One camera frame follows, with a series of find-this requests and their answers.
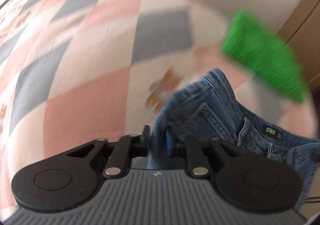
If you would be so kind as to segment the blue denim jeans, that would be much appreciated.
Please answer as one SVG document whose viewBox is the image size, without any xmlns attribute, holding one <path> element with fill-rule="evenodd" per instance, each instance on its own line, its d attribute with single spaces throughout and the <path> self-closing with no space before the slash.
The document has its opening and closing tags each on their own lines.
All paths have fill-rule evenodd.
<svg viewBox="0 0 320 225">
<path fill-rule="evenodd" d="M 303 182 L 295 209 L 303 205 L 317 168 L 311 155 L 319 152 L 319 140 L 291 134 L 246 109 L 220 69 L 175 92 L 164 104 L 153 125 L 148 169 L 184 166 L 183 160 L 167 156 L 167 127 L 180 142 L 187 135 L 205 142 L 219 138 L 292 167 Z"/>
</svg>

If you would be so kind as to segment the pink grey checkered quilt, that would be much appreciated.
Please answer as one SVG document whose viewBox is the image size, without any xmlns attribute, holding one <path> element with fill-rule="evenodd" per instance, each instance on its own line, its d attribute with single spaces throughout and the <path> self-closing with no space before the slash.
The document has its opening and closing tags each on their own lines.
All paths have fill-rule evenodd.
<svg viewBox="0 0 320 225">
<path fill-rule="evenodd" d="M 1 8 L 1 220 L 17 209 L 20 169 L 96 138 L 152 125 L 147 98 L 220 68 L 237 100 L 304 137 L 313 101 L 296 104 L 220 53 L 229 21 L 198 0 L 10 0 Z"/>
</svg>

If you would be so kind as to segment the green fuzzy cloth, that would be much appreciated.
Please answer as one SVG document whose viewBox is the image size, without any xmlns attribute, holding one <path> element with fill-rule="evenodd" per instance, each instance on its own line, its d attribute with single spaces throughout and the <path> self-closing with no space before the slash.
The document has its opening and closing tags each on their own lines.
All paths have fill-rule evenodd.
<svg viewBox="0 0 320 225">
<path fill-rule="evenodd" d="M 280 37 L 248 12 L 239 11 L 232 18 L 222 53 L 282 95 L 297 103 L 306 100 L 308 88 L 301 64 Z"/>
</svg>

